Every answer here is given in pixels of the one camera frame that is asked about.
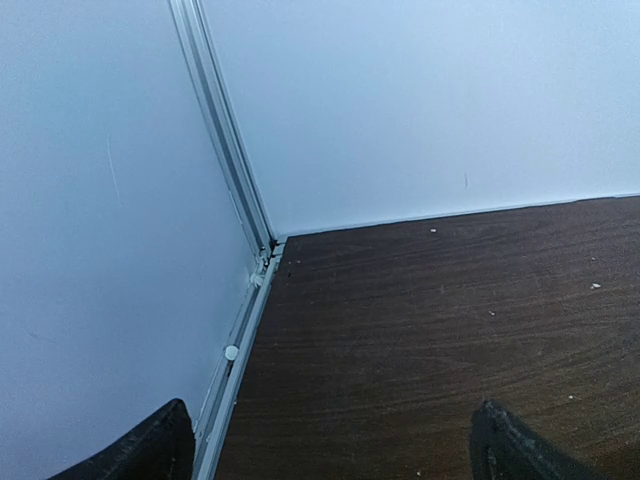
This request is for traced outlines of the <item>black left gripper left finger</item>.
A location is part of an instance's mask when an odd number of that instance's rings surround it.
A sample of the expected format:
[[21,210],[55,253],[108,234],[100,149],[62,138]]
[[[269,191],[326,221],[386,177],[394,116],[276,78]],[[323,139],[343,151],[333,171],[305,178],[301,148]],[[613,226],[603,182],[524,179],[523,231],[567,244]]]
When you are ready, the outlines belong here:
[[191,418],[184,401],[175,398],[102,451],[54,477],[190,480],[194,458]]

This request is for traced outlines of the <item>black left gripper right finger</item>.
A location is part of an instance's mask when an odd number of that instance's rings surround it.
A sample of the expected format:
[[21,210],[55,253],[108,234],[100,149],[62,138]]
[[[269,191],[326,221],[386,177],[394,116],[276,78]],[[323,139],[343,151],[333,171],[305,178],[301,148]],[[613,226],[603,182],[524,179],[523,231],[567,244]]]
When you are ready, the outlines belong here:
[[557,449],[495,400],[471,417],[469,454],[474,479],[601,479]]

